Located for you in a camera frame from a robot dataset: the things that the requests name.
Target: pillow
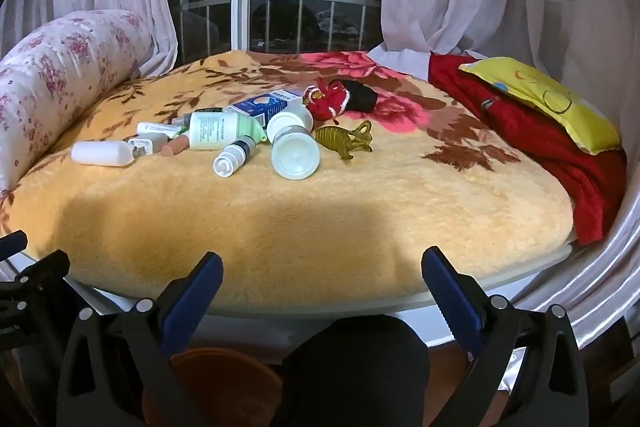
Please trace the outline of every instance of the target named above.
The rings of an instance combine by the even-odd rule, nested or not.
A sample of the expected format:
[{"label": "pillow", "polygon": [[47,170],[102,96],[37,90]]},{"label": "pillow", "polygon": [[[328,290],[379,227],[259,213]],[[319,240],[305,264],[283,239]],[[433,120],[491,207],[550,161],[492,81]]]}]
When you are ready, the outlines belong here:
[{"label": "pillow", "polygon": [[514,58],[495,57],[462,64],[460,69],[550,116],[589,154],[620,148],[618,131],[597,108],[535,68]]},{"label": "pillow", "polygon": [[103,93],[137,74],[152,47],[123,10],[74,12],[23,38],[0,61],[0,198]]}]

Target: yellow pillow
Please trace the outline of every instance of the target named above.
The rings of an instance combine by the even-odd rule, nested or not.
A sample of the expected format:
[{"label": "yellow pillow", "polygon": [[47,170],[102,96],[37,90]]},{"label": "yellow pillow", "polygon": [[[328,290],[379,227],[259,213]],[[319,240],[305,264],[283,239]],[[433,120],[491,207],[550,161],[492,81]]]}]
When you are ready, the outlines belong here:
[{"label": "yellow pillow", "polygon": [[589,154],[620,147],[618,131],[600,111],[535,68],[513,58],[495,57],[462,64],[460,69],[549,115]]}]

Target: floral blanket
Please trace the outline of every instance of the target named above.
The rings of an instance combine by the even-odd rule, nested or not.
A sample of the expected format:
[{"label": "floral blanket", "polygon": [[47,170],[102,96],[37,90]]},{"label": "floral blanket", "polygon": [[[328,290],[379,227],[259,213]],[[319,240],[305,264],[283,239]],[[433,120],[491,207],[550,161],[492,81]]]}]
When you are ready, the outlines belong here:
[{"label": "floral blanket", "polygon": [[[377,90],[373,152],[343,161],[321,148],[318,171],[289,181],[270,147],[230,178],[216,152],[144,156],[126,168],[69,159],[76,140],[125,139],[139,121],[237,102],[318,76],[355,78]],[[377,66],[362,53],[229,52],[165,76],[124,82],[4,193],[3,232],[23,229],[29,252],[60,248],[82,282],[156,296],[206,251],[225,264],[214,302],[225,312],[398,298],[425,291],[422,252],[438,245],[479,278],[510,272],[558,248],[572,228],[556,179],[430,84]]]}]

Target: window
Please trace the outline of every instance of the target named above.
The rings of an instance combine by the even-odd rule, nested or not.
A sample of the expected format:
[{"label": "window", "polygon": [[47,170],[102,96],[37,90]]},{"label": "window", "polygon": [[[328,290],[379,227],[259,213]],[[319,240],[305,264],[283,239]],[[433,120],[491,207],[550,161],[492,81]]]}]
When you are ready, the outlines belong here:
[{"label": "window", "polygon": [[380,0],[251,0],[252,51],[368,51],[380,42]]},{"label": "window", "polygon": [[178,35],[176,66],[231,49],[231,0],[168,0]]}]

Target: silver bolt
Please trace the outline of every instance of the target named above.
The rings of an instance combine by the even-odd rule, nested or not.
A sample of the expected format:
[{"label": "silver bolt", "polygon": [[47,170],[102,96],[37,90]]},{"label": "silver bolt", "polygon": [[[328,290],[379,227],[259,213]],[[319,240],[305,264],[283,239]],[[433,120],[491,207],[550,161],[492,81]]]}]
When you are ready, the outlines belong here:
[{"label": "silver bolt", "polygon": [[80,317],[81,321],[88,320],[91,315],[94,314],[94,311],[91,308],[83,308],[80,310],[78,317]]},{"label": "silver bolt", "polygon": [[562,306],[560,306],[559,304],[554,304],[553,306],[551,306],[551,312],[559,319],[566,315],[566,311],[564,311],[564,308],[562,308]]},{"label": "silver bolt", "polygon": [[138,301],[138,304],[136,304],[136,309],[140,313],[148,312],[153,307],[154,302],[151,299],[142,299],[142,301]]},{"label": "silver bolt", "polygon": [[496,309],[503,310],[509,305],[509,301],[502,295],[494,295],[491,297],[491,306]]}]

